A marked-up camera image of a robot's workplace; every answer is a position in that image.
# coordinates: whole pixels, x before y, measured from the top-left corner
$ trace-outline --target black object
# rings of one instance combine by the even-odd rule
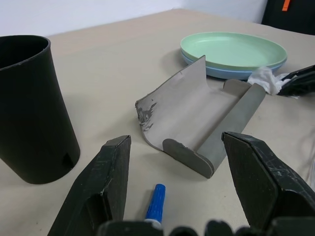
[[[262,24],[298,33],[315,35],[315,1],[291,0],[283,11],[285,0],[268,0]]]
[[[123,220],[130,145],[130,136],[103,145],[75,180],[48,236],[94,236],[103,222]]]
[[[224,132],[225,150],[250,228],[233,233],[224,222],[210,221],[205,236],[310,236],[315,232],[315,193],[261,140]],[[109,221],[97,236],[162,236],[146,222]],[[170,236],[197,236],[189,227],[175,228]]]
[[[291,79],[282,86],[278,95],[302,96],[315,92],[315,65],[294,71],[285,76],[282,81]]]
[[[0,37],[0,156],[36,184],[61,178],[79,159],[47,38]]]

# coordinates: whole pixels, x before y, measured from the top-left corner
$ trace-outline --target blue marker cap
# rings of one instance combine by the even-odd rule
[[[156,185],[154,190],[151,203],[147,211],[146,219],[152,219],[162,223],[164,199],[165,186],[159,183]]]

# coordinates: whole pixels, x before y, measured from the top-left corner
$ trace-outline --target beige table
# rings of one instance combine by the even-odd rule
[[[134,102],[185,66],[180,40],[201,31],[234,31],[271,39],[287,49],[280,72],[315,64],[315,36],[207,14],[171,10],[129,21],[49,37],[58,80],[77,135],[81,157],[63,178],[45,185],[23,182],[0,163],[0,235],[45,236],[78,174],[109,139],[132,137],[125,219],[142,220],[156,183],[167,187],[163,225],[199,235],[208,220],[234,229],[247,221],[228,161],[207,180],[141,136]],[[222,82],[209,80],[220,87]],[[315,155],[315,101],[266,96],[243,133],[263,139],[304,179]]]

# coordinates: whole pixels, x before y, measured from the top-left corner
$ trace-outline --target gray smudge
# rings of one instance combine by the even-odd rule
[[[149,122],[153,113],[153,107],[155,107],[156,104],[157,103],[152,104],[150,109],[146,111],[144,111],[141,107],[137,109],[138,120],[140,125],[143,127],[143,131],[148,131],[153,125],[153,123],[149,125]]]

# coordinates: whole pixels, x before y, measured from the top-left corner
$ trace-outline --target black cylinder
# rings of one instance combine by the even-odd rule
[[[79,156],[50,41],[0,37],[0,158],[26,182],[42,184],[67,174]]]

